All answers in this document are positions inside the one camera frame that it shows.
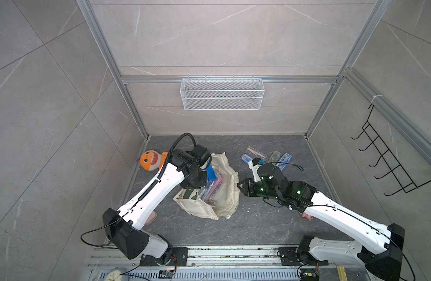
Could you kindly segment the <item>clear green stationery case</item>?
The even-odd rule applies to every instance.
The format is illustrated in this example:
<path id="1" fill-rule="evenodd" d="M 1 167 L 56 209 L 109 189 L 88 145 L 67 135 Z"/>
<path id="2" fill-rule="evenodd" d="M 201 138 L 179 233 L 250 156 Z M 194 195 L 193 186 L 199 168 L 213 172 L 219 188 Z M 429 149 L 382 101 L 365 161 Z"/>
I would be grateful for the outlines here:
<path id="1" fill-rule="evenodd" d="M 281 153 L 279 151 L 274 151 L 269 157 L 269 163 L 275 163 L 281 158 Z"/>

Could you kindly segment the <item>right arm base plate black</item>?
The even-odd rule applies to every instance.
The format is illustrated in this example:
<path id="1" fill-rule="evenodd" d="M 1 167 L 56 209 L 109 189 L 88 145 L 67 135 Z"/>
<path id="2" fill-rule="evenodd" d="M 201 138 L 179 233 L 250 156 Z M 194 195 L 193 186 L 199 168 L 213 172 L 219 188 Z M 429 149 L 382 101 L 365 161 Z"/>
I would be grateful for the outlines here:
<path id="1" fill-rule="evenodd" d="M 308 252 L 299 251 L 297 247 L 279 247 L 277 256 L 283 266 L 326 266 L 329 264 L 327 260 L 320 261 L 312 257 Z"/>

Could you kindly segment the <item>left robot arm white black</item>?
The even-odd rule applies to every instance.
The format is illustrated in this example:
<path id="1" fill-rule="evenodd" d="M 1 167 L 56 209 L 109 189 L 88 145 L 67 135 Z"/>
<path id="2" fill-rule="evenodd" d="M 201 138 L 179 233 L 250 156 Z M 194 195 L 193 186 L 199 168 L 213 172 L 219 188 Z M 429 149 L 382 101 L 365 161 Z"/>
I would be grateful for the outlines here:
<path id="1" fill-rule="evenodd" d="M 207 185 L 207 169 L 211 165 L 212 155 L 194 140 L 190 151 L 177 148 L 185 137 L 194 138 L 186 132 L 175 140 L 167 152 L 147 151 L 142 154 L 138 163 L 146 170 L 157 170 L 158 173 L 132 199 L 117 210 L 107 209 L 102 216 L 102 229 L 107 239 L 128 259 L 144 255 L 154 258 L 160 265 L 167 264 L 172 258 L 172 244 L 160 235 L 143 231 L 143 227 L 176 186 L 201 189 Z"/>

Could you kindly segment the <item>cream canvas tote bag leaves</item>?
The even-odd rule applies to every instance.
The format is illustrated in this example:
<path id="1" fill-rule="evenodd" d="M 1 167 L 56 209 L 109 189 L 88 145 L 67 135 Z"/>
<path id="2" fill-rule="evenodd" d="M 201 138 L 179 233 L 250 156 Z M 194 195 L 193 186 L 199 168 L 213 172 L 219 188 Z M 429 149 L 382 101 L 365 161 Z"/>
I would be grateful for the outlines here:
<path id="1" fill-rule="evenodd" d="M 229 165 L 226 153 L 213 153 L 212 157 L 214 172 L 223 179 L 215 196 L 206 202 L 201 199 L 206 187 L 200 190 L 181 189 L 173 200 L 189 215 L 212 220 L 229 219 L 236 212 L 240 201 L 240 191 L 236 186 L 240 182 L 238 172 Z"/>

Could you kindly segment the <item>blue clear compass case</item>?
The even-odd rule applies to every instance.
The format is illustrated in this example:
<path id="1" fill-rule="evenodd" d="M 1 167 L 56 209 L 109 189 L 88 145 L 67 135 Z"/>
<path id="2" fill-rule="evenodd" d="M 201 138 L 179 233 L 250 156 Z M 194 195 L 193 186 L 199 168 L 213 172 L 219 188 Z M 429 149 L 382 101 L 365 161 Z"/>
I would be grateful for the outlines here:
<path id="1" fill-rule="evenodd" d="M 287 165 L 290 164 L 291 160 L 292 156 L 288 153 L 284 153 L 276 163 L 276 166 L 279 167 L 281 171 L 284 171 L 287 168 Z"/>

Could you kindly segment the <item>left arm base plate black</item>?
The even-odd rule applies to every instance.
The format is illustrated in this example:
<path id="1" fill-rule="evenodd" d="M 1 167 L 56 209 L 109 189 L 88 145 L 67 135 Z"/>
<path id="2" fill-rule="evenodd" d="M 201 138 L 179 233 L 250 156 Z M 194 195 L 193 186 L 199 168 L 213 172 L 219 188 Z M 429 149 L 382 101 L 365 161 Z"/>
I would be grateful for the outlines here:
<path id="1" fill-rule="evenodd" d="M 141 266 L 186 266 L 188 259 L 188 248 L 168 248 L 160 258 L 145 256 L 141 258 Z"/>

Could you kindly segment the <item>clear case pink compass set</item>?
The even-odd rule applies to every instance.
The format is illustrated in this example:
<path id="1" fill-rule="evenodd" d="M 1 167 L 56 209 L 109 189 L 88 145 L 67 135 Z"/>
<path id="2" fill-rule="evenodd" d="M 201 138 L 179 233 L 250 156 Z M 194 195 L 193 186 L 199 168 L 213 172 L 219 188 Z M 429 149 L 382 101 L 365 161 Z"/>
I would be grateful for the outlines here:
<path id="1" fill-rule="evenodd" d="M 261 158 L 261 159 L 266 159 L 267 158 L 267 155 L 265 153 L 262 153 L 259 150 L 255 149 L 255 148 L 253 148 L 251 146 L 248 146 L 246 148 L 246 151 L 247 151 L 247 153 L 253 155 L 255 158 Z"/>

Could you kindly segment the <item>blue clear pencil case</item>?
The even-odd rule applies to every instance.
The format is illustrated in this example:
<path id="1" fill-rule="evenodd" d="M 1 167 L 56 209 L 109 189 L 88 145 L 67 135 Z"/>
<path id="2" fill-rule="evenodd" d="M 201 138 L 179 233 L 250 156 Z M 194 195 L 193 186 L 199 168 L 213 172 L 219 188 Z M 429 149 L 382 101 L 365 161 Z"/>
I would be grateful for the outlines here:
<path id="1" fill-rule="evenodd" d="M 242 160 L 245 164 L 248 164 L 248 163 L 252 160 L 252 157 L 251 157 L 251 156 L 249 156 L 249 155 L 247 155 L 247 154 L 245 153 L 245 154 L 243 154 L 243 155 L 241 156 L 241 160 Z"/>

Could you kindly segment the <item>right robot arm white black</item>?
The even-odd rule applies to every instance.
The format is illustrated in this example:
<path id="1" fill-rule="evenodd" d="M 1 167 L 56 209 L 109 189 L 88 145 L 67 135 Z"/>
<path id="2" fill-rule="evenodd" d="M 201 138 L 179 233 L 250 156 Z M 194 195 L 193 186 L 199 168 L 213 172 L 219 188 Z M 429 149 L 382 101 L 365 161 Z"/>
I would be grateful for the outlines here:
<path id="1" fill-rule="evenodd" d="M 295 257 L 302 265 L 329 263 L 364 266 L 371 279 L 400 281 L 405 229 L 365 218 L 328 198 L 304 181 L 288 180 L 277 166 L 256 158 L 249 162 L 253 173 L 237 184 L 248 197 L 275 199 L 281 207 L 317 218 L 350 237 L 349 241 L 323 240 L 305 235 Z"/>

